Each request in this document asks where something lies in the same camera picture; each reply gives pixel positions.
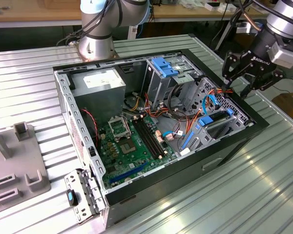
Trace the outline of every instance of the ram slot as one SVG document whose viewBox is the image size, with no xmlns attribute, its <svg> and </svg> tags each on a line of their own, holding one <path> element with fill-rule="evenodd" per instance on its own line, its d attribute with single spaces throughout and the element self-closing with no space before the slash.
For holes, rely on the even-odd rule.
<svg viewBox="0 0 293 234">
<path fill-rule="evenodd" d="M 158 153 L 158 156 L 159 155 L 164 156 L 163 149 L 161 148 L 161 146 L 158 143 L 158 141 L 156 140 L 156 138 L 152 135 L 150 130 L 147 128 L 147 125 L 146 125 L 146 123 L 144 121 L 141 121 L 141 127 L 142 127 L 143 131 L 150 137 L 150 139 L 152 141 L 152 144 L 153 144 L 153 146 L 155 147 L 155 149 L 156 149 L 156 151 Z"/>
<path fill-rule="evenodd" d="M 154 159 L 158 159 L 159 156 L 164 156 L 164 151 L 153 137 L 152 133 L 150 133 L 143 120 L 133 121 L 133 126 L 137 130 L 139 136 L 151 152 Z"/>
</svg>

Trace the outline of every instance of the motherboard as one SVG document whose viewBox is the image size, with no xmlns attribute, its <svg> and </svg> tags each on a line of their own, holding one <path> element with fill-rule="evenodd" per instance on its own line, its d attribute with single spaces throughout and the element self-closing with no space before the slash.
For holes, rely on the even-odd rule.
<svg viewBox="0 0 293 234">
<path fill-rule="evenodd" d="M 103 181 L 107 189 L 177 158 L 149 116 L 129 120 L 115 118 L 100 128 L 99 133 L 102 138 L 100 155 L 106 168 Z"/>
</svg>

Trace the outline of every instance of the wooden table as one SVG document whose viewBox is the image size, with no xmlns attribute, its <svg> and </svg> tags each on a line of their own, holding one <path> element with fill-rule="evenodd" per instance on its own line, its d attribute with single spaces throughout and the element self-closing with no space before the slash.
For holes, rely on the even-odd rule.
<svg viewBox="0 0 293 234">
<path fill-rule="evenodd" d="M 0 15 L 0 28 L 80 25 L 80 9 L 51 10 L 46 9 L 43 0 L 0 0 L 0 6 L 11 9 Z M 155 22 L 174 21 L 214 21 L 220 20 L 223 13 L 211 12 L 206 8 L 187 9 L 181 5 L 154 6 Z M 224 20 L 229 20 L 232 13 L 226 13 Z M 250 9 L 253 19 L 264 19 L 266 15 Z"/>
<path fill-rule="evenodd" d="M 267 15 L 252 8 L 248 11 L 252 19 L 265 19 Z M 161 5 L 154 6 L 155 22 L 176 22 L 176 21 L 217 21 L 222 18 L 223 13 L 209 11 L 204 7 L 187 9 L 182 5 Z M 224 20 L 229 20 L 233 13 L 226 12 Z"/>
</svg>

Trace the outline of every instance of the sticker label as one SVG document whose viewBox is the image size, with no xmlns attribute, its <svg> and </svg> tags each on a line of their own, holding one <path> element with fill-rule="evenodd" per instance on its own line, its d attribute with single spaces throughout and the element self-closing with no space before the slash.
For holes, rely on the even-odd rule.
<svg viewBox="0 0 293 234">
<path fill-rule="evenodd" d="M 118 80 L 118 77 L 113 70 L 107 70 L 104 73 L 98 73 L 84 77 L 84 82 L 88 89 L 103 85 L 109 85 L 116 80 Z"/>
</svg>

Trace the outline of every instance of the green circuit board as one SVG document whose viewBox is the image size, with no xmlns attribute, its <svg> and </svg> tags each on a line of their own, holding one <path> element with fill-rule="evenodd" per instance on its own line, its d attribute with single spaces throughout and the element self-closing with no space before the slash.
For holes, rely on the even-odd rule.
<svg viewBox="0 0 293 234">
<path fill-rule="evenodd" d="M 153 137 L 156 139 L 155 131 L 157 128 L 151 118 L 145 117 L 144 122 L 148 126 Z M 161 144 L 163 151 L 166 151 L 167 153 L 162 159 L 154 159 L 136 131 L 132 120 L 128 120 L 127 123 L 131 131 L 131 138 L 122 138 L 119 142 L 114 140 L 113 133 L 108 124 L 99 128 L 99 131 L 105 132 L 105 139 L 102 139 L 101 141 L 100 156 L 106 168 L 106 174 L 103 176 L 103 182 L 106 189 L 115 187 L 177 158 L 170 146 L 167 144 L 164 144 L 163 146 L 163 144 Z M 118 181 L 110 181 L 117 176 L 139 168 L 142 168 L 142 170 L 128 175 Z"/>
</svg>

